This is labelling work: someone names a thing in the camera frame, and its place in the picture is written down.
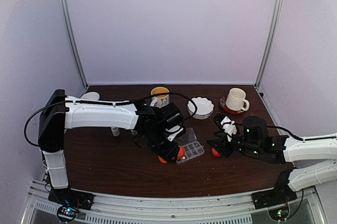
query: dark brown table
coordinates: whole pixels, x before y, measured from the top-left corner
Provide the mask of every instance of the dark brown table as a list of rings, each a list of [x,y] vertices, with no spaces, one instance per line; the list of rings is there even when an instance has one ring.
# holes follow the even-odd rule
[[[109,85],[91,86],[101,100],[138,99],[150,94],[158,85]],[[227,114],[219,107],[219,99],[228,93],[231,85],[167,85],[172,92],[181,92],[189,97],[204,96],[215,105],[213,115]],[[257,115],[273,122],[253,86],[241,86],[251,103],[250,109],[240,115],[227,114],[241,123],[246,116]],[[186,100],[170,96],[184,115],[187,115]],[[65,135],[65,156],[71,187],[99,193],[136,197],[196,197],[215,196],[267,189],[274,186],[279,173],[291,169],[289,164],[268,164],[250,159],[239,153],[230,158],[216,158],[206,144],[212,139],[217,127],[212,121],[190,119],[186,128],[192,127],[205,153],[183,164],[161,164],[157,155],[132,143],[130,131],[120,130],[118,138],[110,128],[77,128]],[[270,135],[277,135],[270,130]]]

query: scalloped bowl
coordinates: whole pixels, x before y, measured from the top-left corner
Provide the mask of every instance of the scalloped bowl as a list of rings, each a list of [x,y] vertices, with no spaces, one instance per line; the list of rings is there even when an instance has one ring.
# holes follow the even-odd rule
[[[200,96],[198,96],[197,98],[192,98],[192,100],[194,101],[197,107],[196,114],[193,116],[193,118],[197,120],[205,120],[211,116],[211,114],[214,111],[214,104],[212,103],[211,100],[208,100],[207,98],[202,98]],[[192,115],[195,110],[195,107],[191,101],[187,103],[187,109],[190,115]]]

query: red plate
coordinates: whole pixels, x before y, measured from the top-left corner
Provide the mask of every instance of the red plate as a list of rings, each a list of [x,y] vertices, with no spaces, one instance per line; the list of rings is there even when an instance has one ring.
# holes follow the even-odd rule
[[[227,98],[227,96],[223,96],[223,97],[220,98],[220,100],[219,100],[220,107],[221,107],[224,111],[226,111],[226,112],[228,112],[228,113],[230,113],[230,114],[241,114],[241,113],[244,113],[244,111],[242,111],[242,110],[240,110],[240,111],[233,111],[233,110],[229,109],[229,108],[226,106],[226,98]]]

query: robotic arm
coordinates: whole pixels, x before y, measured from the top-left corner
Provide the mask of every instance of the robotic arm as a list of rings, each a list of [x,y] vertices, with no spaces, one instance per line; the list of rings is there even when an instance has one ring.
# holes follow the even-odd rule
[[[220,129],[217,139],[208,140],[213,155],[229,157],[233,151],[268,163],[283,164],[298,160],[328,159],[305,169],[284,171],[275,188],[252,194],[256,209],[284,203],[297,198],[296,191],[337,179],[337,134],[318,137],[279,135],[270,137],[266,121],[257,116],[243,120],[243,134],[234,121],[222,114],[214,117]]]
[[[51,180],[51,201],[90,209],[92,194],[73,191],[69,187],[65,158],[64,131],[84,126],[136,130],[148,138],[153,152],[166,162],[174,162],[183,151],[173,139],[185,133],[184,118],[179,108],[170,103],[162,108],[150,107],[145,101],[90,101],[66,96],[56,90],[39,121],[38,145]]]

